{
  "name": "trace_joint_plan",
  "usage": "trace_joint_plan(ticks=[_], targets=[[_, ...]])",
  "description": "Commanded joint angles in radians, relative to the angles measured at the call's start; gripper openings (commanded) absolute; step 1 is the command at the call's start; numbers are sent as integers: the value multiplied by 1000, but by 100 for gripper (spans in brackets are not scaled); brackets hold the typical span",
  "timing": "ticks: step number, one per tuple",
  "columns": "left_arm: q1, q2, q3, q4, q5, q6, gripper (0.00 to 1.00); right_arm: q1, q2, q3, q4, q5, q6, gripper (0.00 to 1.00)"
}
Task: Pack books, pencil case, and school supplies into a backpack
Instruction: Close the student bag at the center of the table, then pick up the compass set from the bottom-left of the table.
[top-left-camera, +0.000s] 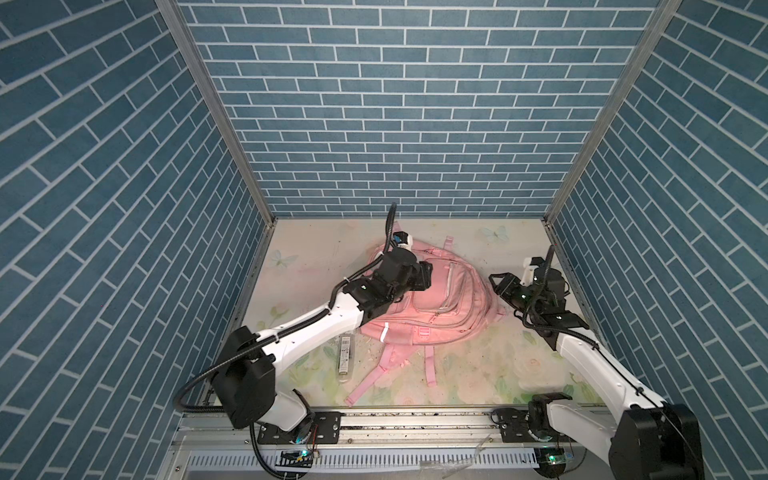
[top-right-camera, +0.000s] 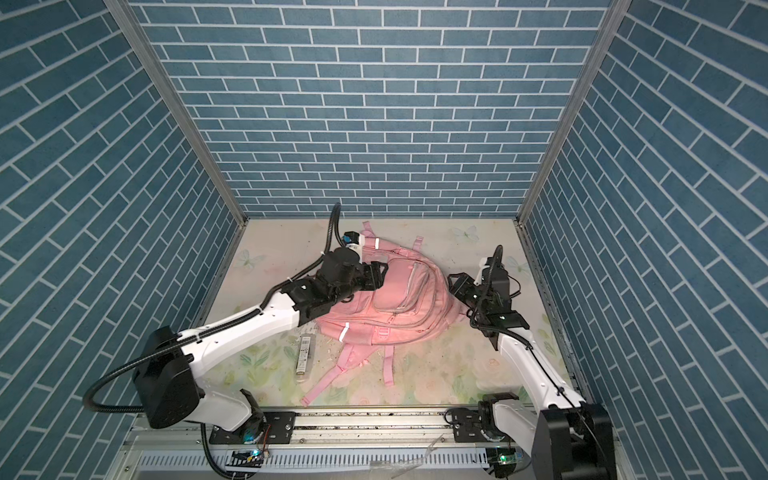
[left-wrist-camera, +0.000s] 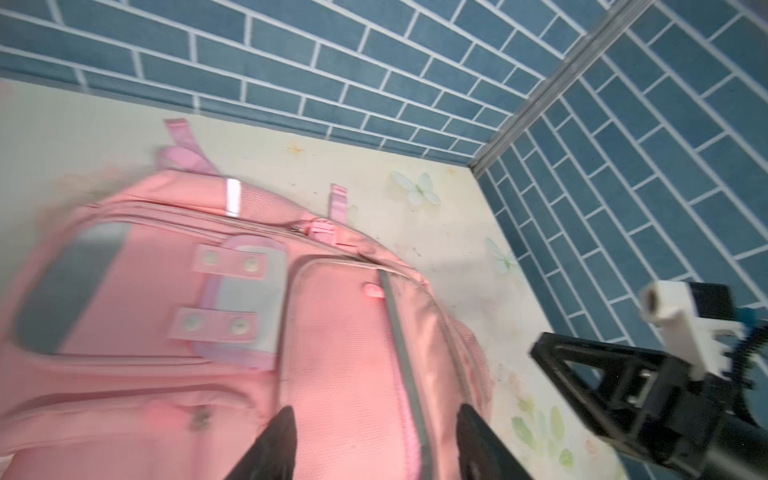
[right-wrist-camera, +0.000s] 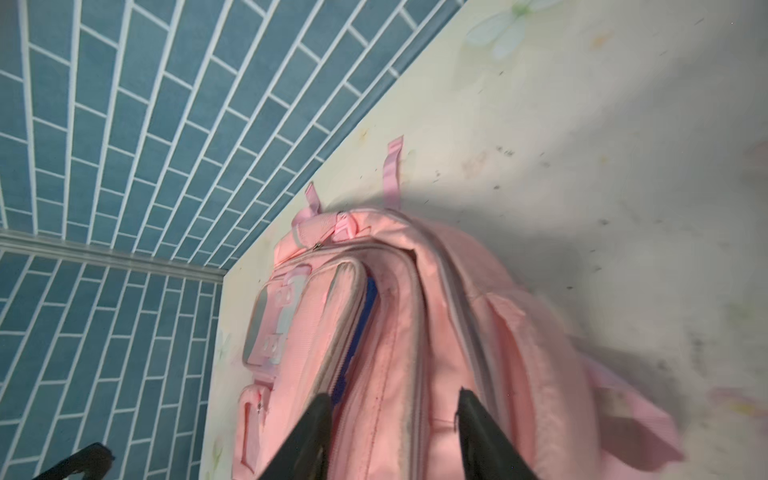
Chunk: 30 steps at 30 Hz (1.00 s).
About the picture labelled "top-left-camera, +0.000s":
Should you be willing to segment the pink school backpack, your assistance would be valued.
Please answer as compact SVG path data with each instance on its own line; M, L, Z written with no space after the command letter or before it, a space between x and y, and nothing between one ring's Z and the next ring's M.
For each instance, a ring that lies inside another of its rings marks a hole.
M406 293L384 315L360 328L384 349L375 368L345 398L348 406L386 374L409 364L416 352L423 354L426 385L436 387L436 348L468 340L505 314L488 280L454 252L452 236L441 247L416 240L412 251L432 264L431 286Z

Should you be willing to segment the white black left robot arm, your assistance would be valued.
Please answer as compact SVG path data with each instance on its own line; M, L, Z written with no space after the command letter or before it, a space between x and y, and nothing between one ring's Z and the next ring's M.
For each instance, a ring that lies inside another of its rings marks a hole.
M370 274L335 289L328 306L259 333L240 327L229 335L211 384L234 428L271 425L290 442L302 442L314 412L297 391L279 391L277 376L323 343L382 316L406 293L431 286L433 265L405 248L384 253L372 266Z

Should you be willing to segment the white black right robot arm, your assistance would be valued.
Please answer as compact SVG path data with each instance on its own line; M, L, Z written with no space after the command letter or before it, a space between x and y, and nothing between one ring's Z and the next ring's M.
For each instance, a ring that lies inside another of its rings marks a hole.
M528 404L532 437L568 437L604 461L617 479L704 478L695 414L644 385L567 310L559 271L539 264L529 282L511 273L492 274L489 281L523 326L575 367L609 411L597 415L564 392L538 394Z

